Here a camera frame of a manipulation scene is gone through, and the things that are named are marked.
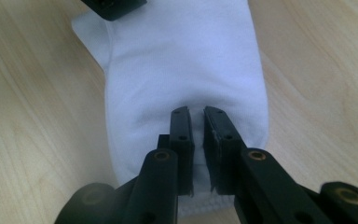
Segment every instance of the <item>black object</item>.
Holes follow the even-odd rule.
[[[146,0],[82,0],[82,2],[108,21],[117,20],[146,4]]]
[[[212,189],[235,195],[241,223],[358,223],[358,188],[333,182],[320,194],[299,186],[267,151],[248,148],[225,111],[205,107],[204,150]],[[138,177],[114,190],[90,184],[56,224],[176,223],[177,196],[191,195],[194,143],[187,107],[173,110],[170,134],[145,157]]]

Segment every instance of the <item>circular hole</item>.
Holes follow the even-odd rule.
[[[165,151],[160,151],[156,153],[154,157],[158,161],[166,161],[170,157],[170,154],[168,154],[168,152]]]
[[[336,194],[342,201],[358,205],[358,193],[356,193],[355,191],[351,189],[339,188],[336,189]]]
[[[103,201],[104,193],[100,189],[90,189],[82,198],[82,202],[85,205],[95,205]]]
[[[266,155],[259,151],[251,151],[251,152],[249,152],[248,155],[250,158],[252,158],[255,161],[263,161],[266,159]]]
[[[304,223],[304,224],[311,224],[313,223],[313,218],[312,216],[310,216],[309,214],[305,213],[305,212],[296,212],[295,213],[295,218],[297,219],[297,221],[299,221],[300,223]]]
[[[156,220],[156,215],[150,212],[145,212],[139,216],[139,222],[142,224],[150,224]]]

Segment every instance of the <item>wood grain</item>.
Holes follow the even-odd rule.
[[[249,0],[268,90],[268,150],[300,184],[358,186],[358,1]],[[53,223],[115,183],[103,72],[72,32],[74,0],[0,0],[0,223]],[[239,223],[233,209],[179,223]]]

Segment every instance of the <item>sock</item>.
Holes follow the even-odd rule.
[[[149,0],[116,21],[94,12],[73,28],[105,73],[109,150],[119,185],[140,172],[171,111],[188,106],[195,141],[194,197],[179,197],[179,217],[233,205],[210,192],[202,148],[203,108],[227,112],[248,147],[264,148],[268,104],[246,0]]]

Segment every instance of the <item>white fabric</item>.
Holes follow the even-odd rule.
[[[193,198],[179,216],[232,205],[210,192],[202,149],[203,108],[227,112],[248,147],[268,138],[267,97],[246,0],[149,0],[117,21],[89,12],[73,28],[106,75],[110,155],[119,184],[139,174],[145,155],[187,105],[196,144]]]

